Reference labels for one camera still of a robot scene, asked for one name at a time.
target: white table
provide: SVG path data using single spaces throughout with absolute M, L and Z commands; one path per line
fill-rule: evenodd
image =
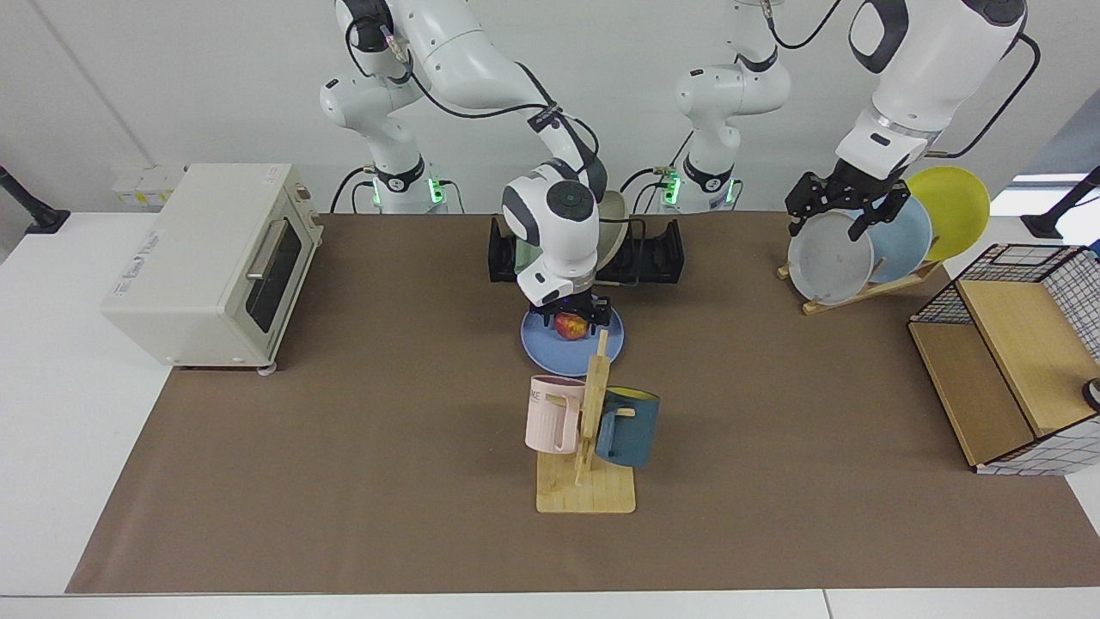
M 154 217 L 77 213 L 0 264 L 0 617 L 1100 617 L 1100 588 L 63 596 L 168 376 L 98 311 Z M 988 236 L 1031 240 L 1008 219 Z M 1100 471 L 1071 484 L 1100 526 Z

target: beige plate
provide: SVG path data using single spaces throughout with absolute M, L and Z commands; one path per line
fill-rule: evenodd
M 626 219 L 626 200 L 617 191 L 604 194 L 604 201 L 600 202 L 601 219 Z M 601 223 L 600 244 L 596 245 L 596 270 L 603 268 L 615 257 L 618 248 L 623 246 L 626 239 L 626 231 L 629 223 Z

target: toaster oven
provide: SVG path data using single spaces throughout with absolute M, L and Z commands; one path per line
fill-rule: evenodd
M 292 165 L 191 165 L 101 311 L 161 364 L 273 369 L 316 215 Z

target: light blue plate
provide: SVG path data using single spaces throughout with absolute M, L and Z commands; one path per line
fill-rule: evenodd
M 550 321 L 550 327 L 543 327 L 542 317 L 528 312 L 519 328 L 519 340 L 524 343 L 527 356 L 543 371 L 557 376 L 580 378 L 588 374 L 588 360 L 596 354 L 602 329 L 610 332 L 607 334 L 607 357 L 614 362 L 623 352 L 625 340 L 623 321 L 614 308 L 610 325 L 597 327 L 595 335 L 586 335 L 574 342 L 558 335 L 553 321 Z
M 858 210 L 846 210 L 845 214 L 856 218 Z M 898 217 L 889 223 L 877 223 L 868 228 L 875 245 L 875 262 L 886 259 L 871 274 L 872 284 L 888 284 L 909 275 L 924 262 L 932 247 L 932 219 L 921 200 L 910 197 L 901 207 Z

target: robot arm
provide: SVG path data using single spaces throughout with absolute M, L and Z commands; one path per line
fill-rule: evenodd
M 774 2 L 777 8 L 782 0 Z M 680 111 L 694 133 L 688 155 L 676 169 L 674 206 L 681 212 L 704 212 L 729 201 L 730 175 L 740 132 L 738 115 L 778 110 L 791 93 L 791 76 L 779 62 L 779 47 L 757 0 L 727 0 L 733 64 L 690 71 L 676 86 Z
M 336 124 L 366 139 L 374 155 L 375 191 L 383 212 L 429 212 L 438 200 L 428 166 L 413 132 L 391 117 L 421 93 L 407 78 L 402 79 L 405 66 L 376 34 L 380 15 L 371 4 L 334 0 L 334 7 L 359 70 L 339 75 L 321 87 L 321 109 Z
M 408 41 L 410 62 L 420 66 L 432 92 L 472 110 L 517 109 L 550 150 L 552 158 L 504 190 L 508 226 L 542 254 L 518 281 L 537 307 L 587 306 L 595 278 L 600 222 L 595 205 L 607 173 L 569 117 L 526 67 L 493 46 L 462 0 L 391 0 L 396 35 Z M 580 301 L 572 298 L 582 297 Z M 581 312 L 596 322 L 606 317 Z
M 833 173 L 807 172 L 788 196 L 791 234 L 834 208 L 862 210 L 854 240 L 892 221 L 909 198 L 901 175 L 1010 51 L 1026 15 L 1026 0 L 865 0 L 849 43 L 879 86 L 837 147 Z
M 363 110 L 355 117 L 356 129 L 370 134 L 372 147 L 377 143 L 380 152 L 399 161 L 395 167 L 415 163 L 414 152 L 422 166 L 415 141 L 386 118 L 419 97 L 409 92 L 411 88 L 430 90 L 433 102 L 464 118 L 499 112 L 455 112 L 436 97 L 471 110 L 510 109 L 524 115 L 552 158 L 505 187 L 503 209 L 509 228 L 542 250 L 519 274 L 519 285 L 537 307 L 562 303 L 590 322 L 606 324 L 607 312 L 591 311 L 590 288 L 600 236 L 595 205 L 603 199 L 607 173 L 535 75 L 493 46 L 464 0 L 337 0 L 337 7 L 358 49 L 388 56 L 372 57 L 376 64 L 363 70 L 378 77 L 372 85 L 377 91 L 348 97 L 356 103 L 343 107 Z M 394 54 L 385 54 L 387 48 Z M 340 115 L 332 114 L 339 121 Z M 348 111 L 342 115 L 354 117 Z

